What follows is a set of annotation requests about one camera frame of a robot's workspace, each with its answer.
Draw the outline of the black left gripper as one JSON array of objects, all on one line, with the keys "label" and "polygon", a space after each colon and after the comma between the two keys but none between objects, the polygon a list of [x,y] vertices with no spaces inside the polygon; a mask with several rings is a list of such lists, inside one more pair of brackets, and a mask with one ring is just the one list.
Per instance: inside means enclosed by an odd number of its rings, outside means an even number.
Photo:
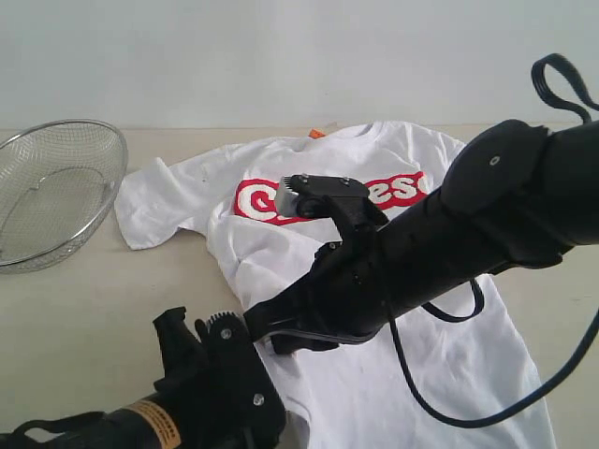
[{"label": "black left gripper", "polygon": [[186,309],[153,321],[164,376],[154,383],[184,448],[274,448],[285,407],[244,321],[221,311],[189,329]]}]

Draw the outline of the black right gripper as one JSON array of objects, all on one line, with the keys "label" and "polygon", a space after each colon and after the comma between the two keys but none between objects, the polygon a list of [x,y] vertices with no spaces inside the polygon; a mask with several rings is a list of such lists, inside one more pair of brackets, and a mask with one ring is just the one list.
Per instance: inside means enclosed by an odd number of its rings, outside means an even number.
[{"label": "black right gripper", "polygon": [[325,352],[372,339],[402,315],[399,277],[392,272],[401,238],[378,238],[367,249],[328,249],[306,274],[243,317],[254,341],[270,338],[277,355]]}]

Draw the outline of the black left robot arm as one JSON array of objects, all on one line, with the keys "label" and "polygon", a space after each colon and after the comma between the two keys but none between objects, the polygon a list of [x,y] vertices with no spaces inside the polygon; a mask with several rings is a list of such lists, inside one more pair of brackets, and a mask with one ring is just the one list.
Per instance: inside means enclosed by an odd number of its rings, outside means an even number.
[{"label": "black left robot arm", "polygon": [[153,321],[164,375],[151,395],[111,413],[31,420],[4,448],[274,448],[285,406],[242,319],[219,312],[186,326],[183,307]]}]

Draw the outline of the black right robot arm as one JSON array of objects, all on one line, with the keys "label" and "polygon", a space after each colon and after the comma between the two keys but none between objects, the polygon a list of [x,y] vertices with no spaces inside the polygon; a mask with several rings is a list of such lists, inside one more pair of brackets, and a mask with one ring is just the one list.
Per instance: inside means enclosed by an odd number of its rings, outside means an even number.
[{"label": "black right robot arm", "polygon": [[482,274],[548,268],[598,240],[598,125],[551,132],[508,120],[473,139],[442,184],[388,219],[359,181],[286,177],[281,207],[330,218],[340,240],[310,270],[244,315],[251,337],[278,350],[370,340],[389,318]]}]

